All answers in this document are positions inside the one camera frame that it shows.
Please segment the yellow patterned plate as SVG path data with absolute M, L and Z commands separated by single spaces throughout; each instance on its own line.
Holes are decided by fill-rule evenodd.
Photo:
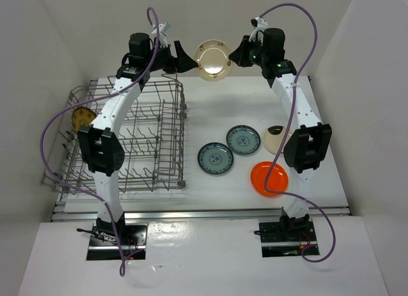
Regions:
M 71 114 L 71 125 L 74 133 L 78 133 L 81 126 L 88 126 L 96 118 L 96 113 L 87 107 L 77 107 Z

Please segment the cream floral plate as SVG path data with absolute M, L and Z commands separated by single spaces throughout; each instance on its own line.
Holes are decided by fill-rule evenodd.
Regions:
M 216 82 L 227 77 L 233 64 L 229 59 L 230 48 L 221 40 L 207 40 L 201 43 L 194 53 L 198 63 L 197 75 L 203 80 Z

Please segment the cream plate with black patch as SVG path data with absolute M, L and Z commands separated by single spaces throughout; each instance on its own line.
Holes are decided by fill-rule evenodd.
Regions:
M 286 127 L 281 125 L 271 126 L 265 130 L 263 144 L 269 152 L 274 155 L 277 154 L 285 132 Z

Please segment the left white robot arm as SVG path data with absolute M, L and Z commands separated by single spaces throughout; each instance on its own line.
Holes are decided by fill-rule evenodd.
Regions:
M 78 130 L 82 159 L 92 172 L 96 195 L 102 200 L 96 227 L 111 244 L 126 239 L 124 210 L 119 198 L 119 170 L 124 164 L 125 151 L 119 142 L 120 128 L 125 116 L 142 93 L 153 71 L 185 73 L 198 64 L 174 43 L 176 54 L 159 39 L 151 40 L 146 33 L 134 33 L 129 38 L 129 51 L 117 70 L 112 97 L 88 126 Z

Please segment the blue floral plate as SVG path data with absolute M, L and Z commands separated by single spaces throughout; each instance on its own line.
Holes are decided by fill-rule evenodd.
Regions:
M 252 127 L 237 125 L 226 134 L 227 146 L 236 154 L 248 156 L 254 154 L 261 145 L 259 133 Z
M 210 175 L 223 175 L 232 168 L 234 156 L 227 145 L 210 142 L 198 151 L 197 161 L 204 172 Z

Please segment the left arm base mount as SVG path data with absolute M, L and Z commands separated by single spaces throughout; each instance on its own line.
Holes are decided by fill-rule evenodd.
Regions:
M 87 261 L 120 260 L 119 247 L 114 235 L 100 232 L 96 225 L 91 229 L 77 228 L 77 232 L 89 235 Z M 146 257 L 147 224 L 126 225 L 121 230 L 120 246 L 128 260 L 144 260 Z

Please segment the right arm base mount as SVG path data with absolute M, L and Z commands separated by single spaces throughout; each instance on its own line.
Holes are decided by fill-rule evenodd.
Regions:
M 259 222 L 259 228 L 253 232 L 261 243 L 263 258 L 301 256 L 318 256 L 319 248 L 314 224 L 311 220 L 305 228 L 284 232 L 279 222 Z

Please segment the orange plate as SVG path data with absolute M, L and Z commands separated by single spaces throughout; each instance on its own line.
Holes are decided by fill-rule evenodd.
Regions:
M 287 190 L 289 177 L 285 169 L 280 165 L 275 164 L 265 188 L 265 180 L 271 165 L 271 161 L 262 161 L 256 164 L 251 170 L 250 180 L 253 188 L 258 194 L 269 198 L 275 198 L 279 196 L 279 192 Z

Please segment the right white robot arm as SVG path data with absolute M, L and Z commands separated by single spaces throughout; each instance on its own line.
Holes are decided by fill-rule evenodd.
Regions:
M 310 187 L 313 176 L 325 159 L 332 128 L 314 113 L 300 84 L 299 72 L 285 58 L 285 34 L 278 28 L 256 28 L 245 35 L 230 54 L 239 67 L 259 66 L 261 74 L 276 93 L 289 116 L 284 147 L 279 150 L 289 167 L 289 195 L 284 200 L 278 233 L 286 241 L 295 241 L 309 225 Z

